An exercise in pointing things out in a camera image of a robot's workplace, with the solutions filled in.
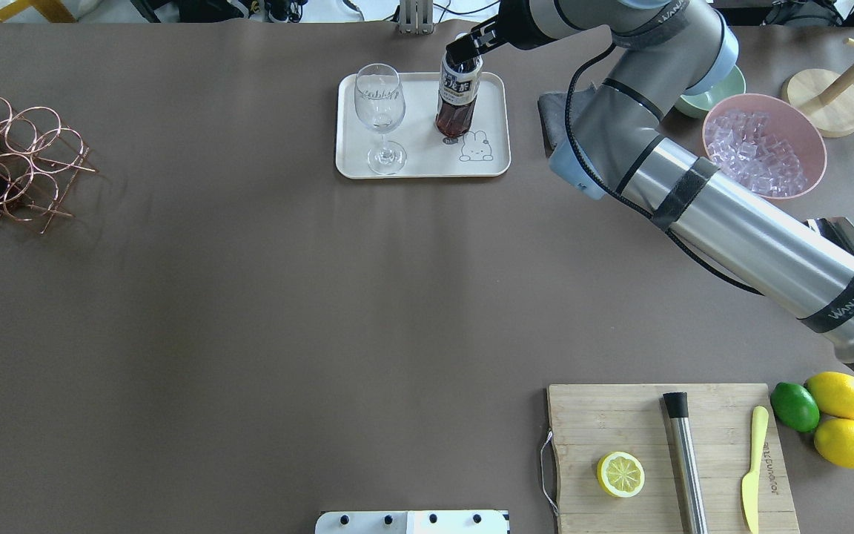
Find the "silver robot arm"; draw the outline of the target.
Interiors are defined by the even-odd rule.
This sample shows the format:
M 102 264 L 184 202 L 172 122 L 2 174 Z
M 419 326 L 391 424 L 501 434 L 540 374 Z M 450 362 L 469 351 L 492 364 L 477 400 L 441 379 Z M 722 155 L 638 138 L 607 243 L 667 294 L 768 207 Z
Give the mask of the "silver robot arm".
M 684 94 L 729 73 L 738 41 L 704 1 L 503 1 L 447 45 L 455 64 L 499 45 L 519 50 L 607 26 L 623 56 L 552 154 L 553 171 L 591 197 L 610 195 L 774 300 L 854 371 L 854 253 L 760 199 L 658 133 Z

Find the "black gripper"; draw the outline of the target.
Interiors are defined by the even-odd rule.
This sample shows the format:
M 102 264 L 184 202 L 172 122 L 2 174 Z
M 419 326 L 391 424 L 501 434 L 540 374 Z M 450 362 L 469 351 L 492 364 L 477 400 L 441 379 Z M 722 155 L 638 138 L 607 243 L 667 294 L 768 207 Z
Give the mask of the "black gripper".
M 479 57 L 511 44 L 512 24 L 502 19 L 487 19 L 470 30 L 470 35 L 458 35 L 447 45 L 445 64 L 452 70 L 476 70 Z

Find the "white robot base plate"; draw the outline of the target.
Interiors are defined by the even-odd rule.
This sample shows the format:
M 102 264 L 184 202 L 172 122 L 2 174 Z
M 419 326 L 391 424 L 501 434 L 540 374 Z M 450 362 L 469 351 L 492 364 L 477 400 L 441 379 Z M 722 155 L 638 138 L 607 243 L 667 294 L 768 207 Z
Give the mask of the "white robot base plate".
M 329 511 L 315 533 L 509 533 L 509 513 L 501 510 Z

